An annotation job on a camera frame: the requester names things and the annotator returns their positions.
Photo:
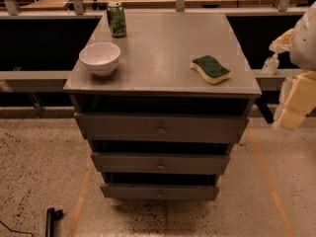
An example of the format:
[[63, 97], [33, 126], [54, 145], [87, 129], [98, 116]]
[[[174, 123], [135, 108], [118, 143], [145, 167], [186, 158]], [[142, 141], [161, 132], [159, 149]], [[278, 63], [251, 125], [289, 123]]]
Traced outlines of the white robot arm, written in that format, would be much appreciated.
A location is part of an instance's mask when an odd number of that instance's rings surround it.
[[316, 2], [269, 49], [275, 53], [288, 51], [290, 62], [302, 69], [292, 80], [284, 81], [275, 113], [277, 126], [293, 130], [316, 108]]

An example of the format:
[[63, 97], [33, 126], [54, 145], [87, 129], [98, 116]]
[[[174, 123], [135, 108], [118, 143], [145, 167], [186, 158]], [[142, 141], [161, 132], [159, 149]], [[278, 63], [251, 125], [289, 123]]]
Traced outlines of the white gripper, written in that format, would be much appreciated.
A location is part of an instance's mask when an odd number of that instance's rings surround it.
[[[284, 53], [290, 50], [293, 29], [272, 41], [269, 50]], [[286, 78], [281, 86], [279, 105], [274, 115], [275, 125], [284, 129], [298, 128], [316, 108], [316, 72], [303, 71], [294, 78]]]

